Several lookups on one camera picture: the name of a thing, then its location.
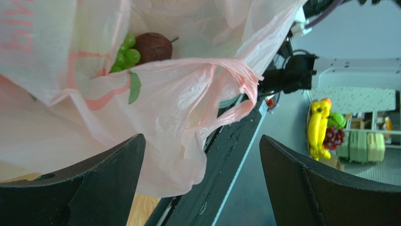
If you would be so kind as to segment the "yellow toy fruit pile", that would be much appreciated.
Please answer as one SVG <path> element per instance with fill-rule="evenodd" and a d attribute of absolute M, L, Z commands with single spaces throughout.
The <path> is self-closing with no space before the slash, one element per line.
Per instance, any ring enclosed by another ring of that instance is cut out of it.
<path fill-rule="evenodd" d="M 307 114 L 306 138 L 309 155 L 314 160 L 331 159 L 345 142 L 345 117 L 332 111 L 329 98 L 313 100 Z"/>

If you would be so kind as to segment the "pale green egg cartons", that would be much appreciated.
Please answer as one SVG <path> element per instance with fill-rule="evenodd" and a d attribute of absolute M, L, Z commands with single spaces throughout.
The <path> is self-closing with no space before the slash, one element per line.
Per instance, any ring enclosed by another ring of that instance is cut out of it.
<path fill-rule="evenodd" d="M 337 148 L 336 155 L 360 163 L 382 162 L 385 156 L 385 136 L 376 132 L 346 131 L 344 143 Z"/>

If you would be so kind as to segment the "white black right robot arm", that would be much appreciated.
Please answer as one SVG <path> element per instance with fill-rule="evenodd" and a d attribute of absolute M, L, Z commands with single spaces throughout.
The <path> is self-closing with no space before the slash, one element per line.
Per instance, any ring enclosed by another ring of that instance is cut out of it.
<path fill-rule="evenodd" d="M 315 54 L 293 55 L 282 68 L 266 70 L 259 94 L 326 87 L 401 89 L 401 59 L 341 59 Z"/>

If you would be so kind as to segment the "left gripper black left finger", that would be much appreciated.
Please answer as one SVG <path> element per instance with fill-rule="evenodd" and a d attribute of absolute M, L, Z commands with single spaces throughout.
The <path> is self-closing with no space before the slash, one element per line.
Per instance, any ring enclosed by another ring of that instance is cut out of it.
<path fill-rule="evenodd" d="M 137 134 L 114 148 L 35 180 L 0 185 L 3 226 L 124 226 L 146 146 Z"/>

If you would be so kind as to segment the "green fake grape bunch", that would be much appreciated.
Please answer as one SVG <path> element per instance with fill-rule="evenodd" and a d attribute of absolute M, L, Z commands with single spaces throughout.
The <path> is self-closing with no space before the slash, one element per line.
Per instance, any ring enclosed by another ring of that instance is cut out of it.
<path fill-rule="evenodd" d="M 134 49 L 136 38 L 132 33 L 127 33 L 125 40 L 120 46 L 115 62 L 110 69 L 110 73 L 120 72 L 132 68 L 139 64 L 141 54 Z"/>

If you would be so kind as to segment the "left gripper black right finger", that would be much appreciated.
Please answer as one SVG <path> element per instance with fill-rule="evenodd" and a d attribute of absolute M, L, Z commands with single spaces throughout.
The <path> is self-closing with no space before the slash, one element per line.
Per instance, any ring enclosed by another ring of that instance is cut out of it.
<path fill-rule="evenodd" d="M 259 149 L 277 225 L 400 225 L 399 186 L 337 170 L 270 136 L 261 137 Z"/>

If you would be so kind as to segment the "red fake fruit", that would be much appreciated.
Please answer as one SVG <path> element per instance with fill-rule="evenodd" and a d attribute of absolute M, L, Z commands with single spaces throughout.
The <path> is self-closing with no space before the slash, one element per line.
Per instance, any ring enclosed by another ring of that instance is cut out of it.
<path fill-rule="evenodd" d="M 134 46 L 140 53 L 140 61 L 136 65 L 142 65 L 153 61 L 163 61 L 172 58 L 172 41 L 156 32 L 147 32 L 136 36 Z"/>

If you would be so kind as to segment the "grey round plate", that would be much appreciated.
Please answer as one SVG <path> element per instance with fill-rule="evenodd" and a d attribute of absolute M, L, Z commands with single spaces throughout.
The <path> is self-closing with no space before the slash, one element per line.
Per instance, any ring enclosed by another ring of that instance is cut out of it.
<path fill-rule="evenodd" d="M 219 103 L 219 109 L 230 107 L 232 104 L 235 104 L 239 97 L 242 97 L 242 94 L 235 96 L 232 99 L 224 100 Z"/>

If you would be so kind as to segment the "pink translucent plastic bag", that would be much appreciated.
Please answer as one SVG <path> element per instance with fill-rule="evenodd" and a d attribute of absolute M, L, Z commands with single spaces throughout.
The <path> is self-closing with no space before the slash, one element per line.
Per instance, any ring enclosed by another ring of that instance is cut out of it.
<path fill-rule="evenodd" d="M 204 178 L 207 137 L 253 110 L 262 73 L 304 3 L 1 1 L 1 182 L 69 167 L 143 134 L 137 191 L 189 192 Z M 128 32 L 162 34 L 172 58 L 110 73 Z"/>

